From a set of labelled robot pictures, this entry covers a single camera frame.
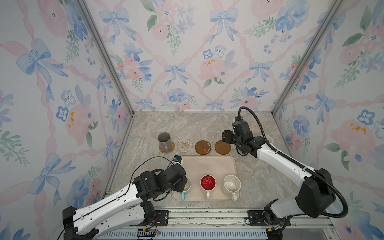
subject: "woven coaster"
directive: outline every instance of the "woven coaster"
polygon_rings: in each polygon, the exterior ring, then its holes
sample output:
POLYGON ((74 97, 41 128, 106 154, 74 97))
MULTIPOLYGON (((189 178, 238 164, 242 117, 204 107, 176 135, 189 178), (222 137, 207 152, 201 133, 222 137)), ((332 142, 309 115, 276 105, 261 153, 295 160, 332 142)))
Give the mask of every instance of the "woven coaster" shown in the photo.
POLYGON ((207 155, 211 151, 211 149, 211 144, 204 140, 198 141, 195 145, 195 150, 200 155, 207 155))
POLYGON ((174 143, 174 142, 172 142, 172 148, 170 149, 169 152, 164 152, 163 149, 161 149, 161 147, 160 147, 160 145, 159 145, 159 150, 160 150, 160 152, 162 152, 162 153, 164 153, 164 154, 172 152, 173 149, 175 149, 175 143, 174 143))
POLYGON ((231 151, 231 145, 219 140, 215 144, 215 150, 221 155, 226 155, 231 151))
POLYGON ((189 139, 183 139, 177 143, 177 149, 180 152, 189 152, 192 149, 192 147, 193 147, 192 141, 189 139))

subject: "gray mug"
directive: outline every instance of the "gray mug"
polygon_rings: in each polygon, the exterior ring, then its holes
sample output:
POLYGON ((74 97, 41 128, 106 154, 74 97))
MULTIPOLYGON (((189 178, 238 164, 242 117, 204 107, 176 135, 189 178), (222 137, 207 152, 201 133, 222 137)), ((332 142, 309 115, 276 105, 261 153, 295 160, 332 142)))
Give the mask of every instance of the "gray mug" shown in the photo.
POLYGON ((164 152, 170 152, 172 149, 172 141, 170 139, 170 134, 167 132, 162 132, 157 137, 160 147, 164 152))

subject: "round coaster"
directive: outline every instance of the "round coaster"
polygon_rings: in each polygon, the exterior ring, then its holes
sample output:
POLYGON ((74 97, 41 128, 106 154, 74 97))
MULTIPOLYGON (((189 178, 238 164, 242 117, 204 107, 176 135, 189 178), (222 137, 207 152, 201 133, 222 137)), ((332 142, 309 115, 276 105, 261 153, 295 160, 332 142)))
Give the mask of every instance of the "round coaster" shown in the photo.
POLYGON ((193 144, 189 139, 183 139, 177 143, 177 149, 180 152, 189 152, 192 149, 192 146, 193 144))
POLYGON ((215 150, 221 155, 226 155, 231 151, 231 145, 223 142, 222 140, 219 140, 215 144, 215 150))
POLYGON ((164 152, 163 149, 161 149, 161 147, 160 147, 160 145, 159 145, 159 150, 160 150, 160 152, 165 153, 165 154, 166 154, 166 153, 170 153, 170 152, 172 152, 173 149, 175 149, 175 143, 174 143, 174 142, 172 142, 172 148, 170 149, 169 152, 164 152))
POLYGON ((201 140, 196 143, 195 149, 198 154, 207 155, 211 151, 212 146, 209 142, 201 140))

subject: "mug with blue handle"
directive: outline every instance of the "mug with blue handle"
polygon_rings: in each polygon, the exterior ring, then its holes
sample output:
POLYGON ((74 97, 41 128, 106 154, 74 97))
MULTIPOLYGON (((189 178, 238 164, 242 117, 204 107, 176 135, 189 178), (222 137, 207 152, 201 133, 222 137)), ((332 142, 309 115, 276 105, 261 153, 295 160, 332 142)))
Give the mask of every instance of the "mug with blue handle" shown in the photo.
POLYGON ((190 191, 191 185, 192 185, 191 179, 189 177, 187 177, 187 176, 186 176, 186 178, 187 178, 187 183, 184 186, 184 191, 181 193, 181 200, 182 201, 185 200, 185 196, 190 191))

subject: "brown wooden coaster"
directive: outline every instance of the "brown wooden coaster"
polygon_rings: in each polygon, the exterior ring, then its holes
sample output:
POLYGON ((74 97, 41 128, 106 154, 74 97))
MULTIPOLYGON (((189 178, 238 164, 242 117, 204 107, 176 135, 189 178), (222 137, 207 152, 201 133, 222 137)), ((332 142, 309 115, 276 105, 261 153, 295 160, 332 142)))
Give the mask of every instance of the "brown wooden coaster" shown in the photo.
POLYGON ((223 142, 222 140, 219 140, 215 144, 215 150, 221 155, 226 155, 231 151, 231 145, 223 142))
POLYGON ((174 142, 172 142, 172 148, 170 149, 169 152, 164 152, 163 149, 161 149, 161 147, 160 147, 160 145, 159 145, 159 150, 160 150, 160 152, 162 152, 162 153, 164 153, 164 154, 172 152, 173 149, 175 149, 175 143, 174 143, 174 142))
POLYGON ((207 155, 211 151, 212 146, 209 142, 201 140, 196 143, 195 149, 198 154, 207 155))

